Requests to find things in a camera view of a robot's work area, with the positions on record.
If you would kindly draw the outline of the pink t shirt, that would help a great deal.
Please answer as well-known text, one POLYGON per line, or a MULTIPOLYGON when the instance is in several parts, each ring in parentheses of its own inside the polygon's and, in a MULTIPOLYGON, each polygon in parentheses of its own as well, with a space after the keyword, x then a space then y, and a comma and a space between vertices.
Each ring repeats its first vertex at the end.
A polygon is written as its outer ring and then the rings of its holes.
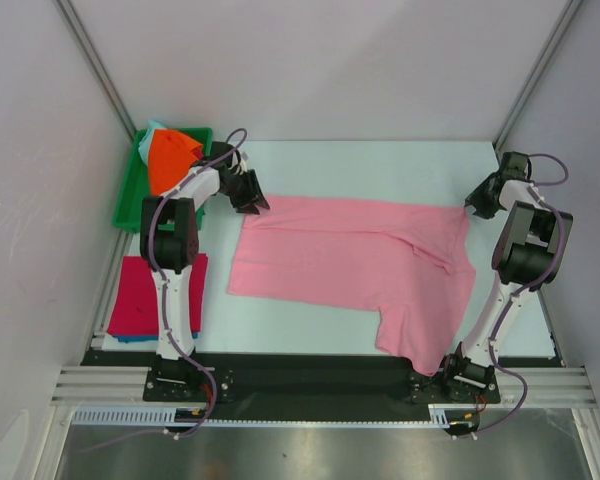
POLYGON ((469 230, 461 207, 273 196, 243 223, 228 291, 376 311, 377 349, 432 376, 475 284, 469 230))

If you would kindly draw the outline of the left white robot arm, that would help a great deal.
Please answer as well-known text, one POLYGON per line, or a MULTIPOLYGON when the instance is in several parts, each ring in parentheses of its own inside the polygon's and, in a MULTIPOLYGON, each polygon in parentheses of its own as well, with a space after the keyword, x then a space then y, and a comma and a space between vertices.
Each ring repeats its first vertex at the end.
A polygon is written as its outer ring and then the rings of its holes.
POLYGON ((197 212, 212 196, 229 198, 233 209, 258 215, 270 208, 256 172, 228 141, 197 147, 172 146, 154 137, 149 155, 149 194, 141 206, 141 257, 152 270, 158 301, 157 355, 177 361, 194 352, 190 294, 199 253, 197 212))

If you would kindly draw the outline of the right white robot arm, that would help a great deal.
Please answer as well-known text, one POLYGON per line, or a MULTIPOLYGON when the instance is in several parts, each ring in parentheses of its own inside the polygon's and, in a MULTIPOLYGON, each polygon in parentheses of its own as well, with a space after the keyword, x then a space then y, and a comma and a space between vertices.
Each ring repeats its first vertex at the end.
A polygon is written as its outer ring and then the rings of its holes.
POLYGON ((487 220, 504 211, 507 219, 491 259, 492 289, 476 324, 451 355, 456 362, 483 370, 495 367, 522 307, 556 278, 574 217, 550 205, 540 188, 568 179, 568 168, 553 155, 510 151, 502 155, 498 169, 466 197, 465 205, 475 216, 487 220), (534 158, 554 161, 563 177, 545 184, 535 181, 534 158))

